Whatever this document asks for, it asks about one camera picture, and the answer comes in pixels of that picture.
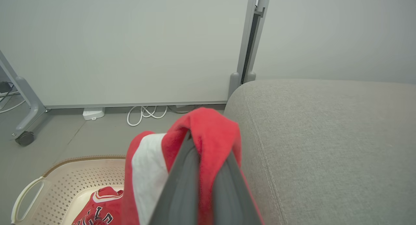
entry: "white panel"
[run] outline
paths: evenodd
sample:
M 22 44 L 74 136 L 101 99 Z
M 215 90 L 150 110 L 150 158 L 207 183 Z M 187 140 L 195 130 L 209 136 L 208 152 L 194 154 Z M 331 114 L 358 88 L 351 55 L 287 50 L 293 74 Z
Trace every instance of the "white panel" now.
M 257 79 L 416 83 L 416 0 L 270 0 Z
M 46 106 L 226 101 L 247 7 L 0 0 L 0 49 Z

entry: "stitching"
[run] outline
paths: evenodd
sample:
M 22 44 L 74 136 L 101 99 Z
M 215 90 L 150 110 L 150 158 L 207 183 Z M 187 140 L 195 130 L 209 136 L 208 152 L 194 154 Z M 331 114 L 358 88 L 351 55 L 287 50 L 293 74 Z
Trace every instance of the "stitching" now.
M 261 150 L 261 152 L 262 152 L 262 155 L 263 155 L 263 157 L 264 157 L 264 159 L 266 160 L 266 168 L 267 168 L 267 170 L 265 170 L 265 172 L 266 172 L 266 176 L 268 176 L 268 179 L 270 179 L 270 177 L 271 177 L 271 179 L 272 179 L 272 184 L 273 184 L 273 186 L 274 186 L 274 190 L 270 187 L 270 184 L 269 184 L 269 189 L 273 192 L 273 194 L 272 194 L 272 196 L 273 196 L 273 204 L 274 204 L 274 206 L 275 206 L 275 208 L 276 208 L 276 210 L 277 210 L 277 212 L 278 212 L 278 216 L 279 216 L 279 223 L 280 224 L 282 224 L 282 221 L 284 222 L 284 223 L 286 223 L 286 224 L 288 224 L 288 222 L 287 222 L 287 217 L 286 217 L 286 214 L 285 214 L 285 210 L 283 209 L 283 206 L 282 206 L 282 201 L 281 201 L 281 199 L 280 199 L 280 196 L 279 196 L 279 193 L 278 193 L 278 190 L 277 190 L 277 187 L 276 187 L 276 184 L 275 184 L 275 179 L 274 179 L 274 177 L 273 177 L 273 175 L 271 174 L 271 170 L 270 170 L 270 167 L 269 167 L 269 160 L 267 159 L 267 155 L 266 155 L 266 152 L 265 152 L 265 150 L 264 150 L 264 147 L 263 147 L 263 144 L 261 143 L 261 140 L 259 139 L 259 135 L 258 135 L 258 130 L 257 130 L 257 126 L 254 124 L 254 121 L 253 121 L 253 117 L 251 116 L 251 112 L 250 112 L 250 109 L 248 108 L 248 105 L 247 105 L 247 99 L 246 99 L 246 96 L 245 96 L 245 88 L 242 90 L 242 92 L 243 92 L 243 98 L 244 98 L 244 104 L 245 104 L 245 107 L 246 107 L 246 109 L 247 109 L 247 111 L 248 111 L 248 115 L 249 115 L 249 117 L 250 117 L 250 121 L 251 121 L 251 124 L 254 126 L 254 128 L 255 128 L 255 135 L 254 135 L 254 137 L 255 137 L 255 139 L 256 139 L 256 142 L 260 145 L 260 150 Z M 277 201 L 278 201 L 278 204 L 279 204 L 279 206 L 277 206 L 276 205 L 276 196 L 277 196 Z

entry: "gray metal leg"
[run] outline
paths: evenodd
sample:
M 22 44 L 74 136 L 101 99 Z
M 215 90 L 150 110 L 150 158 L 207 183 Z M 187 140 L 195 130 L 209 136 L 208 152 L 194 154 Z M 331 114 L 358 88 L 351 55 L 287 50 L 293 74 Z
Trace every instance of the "gray metal leg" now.
M 23 98 L 30 106 L 30 111 L 26 117 L 18 124 L 16 129 L 10 132 L 10 139 L 18 138 L 43 112 L 46 108 L 43 106 L 40 99 L 37 97 L 29 83 L 23 77 L 17 76 L 15 70 L 7 61 L 6 57 L 0 51 L 0 67 L 6 72 L 7 76 L 15 84 L 16 88 L 22 94 Z

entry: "laundry basket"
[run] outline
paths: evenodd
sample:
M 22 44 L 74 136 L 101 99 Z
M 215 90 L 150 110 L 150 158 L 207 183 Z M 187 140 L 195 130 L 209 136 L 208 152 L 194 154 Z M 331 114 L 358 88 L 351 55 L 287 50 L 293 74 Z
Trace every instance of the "laundry basket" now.
M 12 210 L 15 225 L 71 225 L 100 188 L 124 187 L 125 156 L 89 156 L 62 161 L 31 182 L 20 193 Z M 40 189 L 29 208 L 18 218 L 19 207 L 35 185 Z

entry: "caster wheel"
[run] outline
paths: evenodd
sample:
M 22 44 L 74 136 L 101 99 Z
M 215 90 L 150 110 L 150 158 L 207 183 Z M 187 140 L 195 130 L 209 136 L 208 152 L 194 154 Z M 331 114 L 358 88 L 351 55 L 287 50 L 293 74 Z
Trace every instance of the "caster wheel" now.
M 34 134 L 33 132 L 24 131 L 15 141 L 21 146 L 27 146 L 34 141 Z

